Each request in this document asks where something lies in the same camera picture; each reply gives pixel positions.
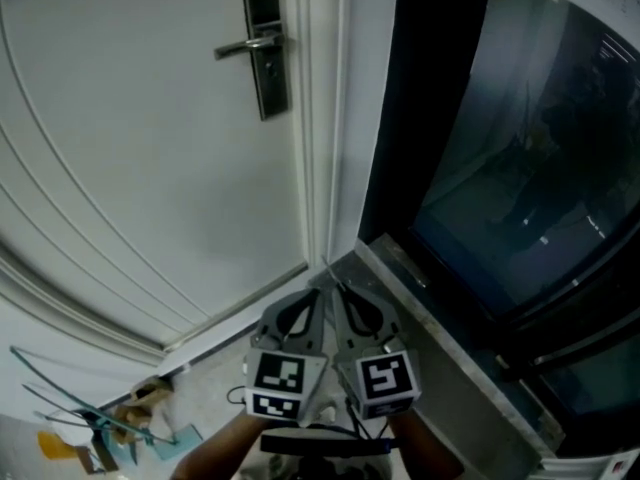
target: white door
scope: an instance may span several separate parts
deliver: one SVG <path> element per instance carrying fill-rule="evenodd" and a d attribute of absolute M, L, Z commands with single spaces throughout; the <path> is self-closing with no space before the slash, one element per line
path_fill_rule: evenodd
<path fill-rule="evenodd" d="M 1 0 L 0 239 L 168 344 L 305 264 L 290 113 L 243 0 Z"/>

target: sticker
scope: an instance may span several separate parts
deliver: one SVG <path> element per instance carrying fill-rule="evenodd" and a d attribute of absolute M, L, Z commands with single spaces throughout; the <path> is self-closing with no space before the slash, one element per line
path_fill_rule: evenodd
<path fill-rule="evenodd" d="M 300 401 L 274 398 L 266 395 L 253 395 L 253 412 L 265 416 L 289 418 L 295 420 L 300 410 Z"/>
<path fill-rule="evenodd" d="M 367 410 L 367 418 L 377 418 L 379 416 L 388 416 L 389 414 L 408 411 L 411 409 L 412 403 L 413 397 L 403 398 L 402 400 L 396 400 L 395 402 L 386 404 L 371 405 Z"/>
<path fill-rule="evenodd" d="M 256 387 L 285 393 L 302 393 L 304 359 L 263 353 L 258 366 Z"/>
<path fill-rule="evenodd" d="M 359 367 L 369 400 L 413 391 L 409 366 L 403 354 L 362 361 Z"/>

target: door handle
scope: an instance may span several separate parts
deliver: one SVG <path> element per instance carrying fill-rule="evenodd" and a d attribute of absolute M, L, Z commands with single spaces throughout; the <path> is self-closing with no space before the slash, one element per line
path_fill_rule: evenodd
<path fill-rule="evenodd" d="M 251 55 L 260 119 L 264 121 L 289 108 L 280 0 L 244 0 L 244 12 L 249 39 L 220 46 L 213 55 L 216 60 L 239 53 Z"/>
<path fill-rule="evenodd" d="M 273 46 L 282 46 L 284 41 L 284 34 L 267 34 L 264 37 L 247 39 L 246 41 L 238 41 L 237 43 L 220 46 L 213 50 L 213 55 L 216 60 L 226 59 L 227 57 L 238 55 L 239 53 L 248 53 Z"/>

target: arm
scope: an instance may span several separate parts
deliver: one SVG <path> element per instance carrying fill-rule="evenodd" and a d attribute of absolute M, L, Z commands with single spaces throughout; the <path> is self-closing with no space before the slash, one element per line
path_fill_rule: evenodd
<path fill-rule="evenodd" d="M 464 473 L 456 456 L 413 411 L 390 416 L 389 426 L 400 440 L 400 454 L 412 480 L 454 480 Z"/>
<path fill-rule="evenodd" d="M 171 480 L 229 480 L 269 426 L 270 421 L 243 410 L 234 419 L 180 461 Z"/>

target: tile floor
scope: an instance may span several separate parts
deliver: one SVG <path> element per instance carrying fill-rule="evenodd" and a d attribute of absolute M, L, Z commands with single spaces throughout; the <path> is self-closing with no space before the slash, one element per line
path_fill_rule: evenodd
<path fill-rule="evenodd" d="M 208 438 L 233 418 L 239 407 L 226 400 L 229 389 L 244 383 L 242 361 L 249 348 L 249 336 L 230 344 L 219 352 L 194 365 L 173 379 L 174 396 L 167 402 L 163 413 L 174 429 L 193 423 L 203 438 Z M 325 352 L 335 353 L 334 334 L 325 332 Z M 322 387 L 316 399 L 318 405 L 327 399 L 343 399 L 335 373 L 327 368 Z M 350 428 L 346 414 L 339 411 L 336 424 Z M 381 421 L 373 421 L 370 430 L 378 431 Z M 77 460 L 48 461 L 36 441 L 38 427 L 32 423 L 0 417 L 0 479 L 11 480 L 75 480 L 87 478 Z M 108 480 L 157 480 L 169 478 L 180 457 L 161 461 L 155 452 L 142 444 L 137 446 L 138 465 L 120 464 L 118 472 L 105 475 Z M 392 454 L 394 480 L 407 480 L 399 453 Z"/>

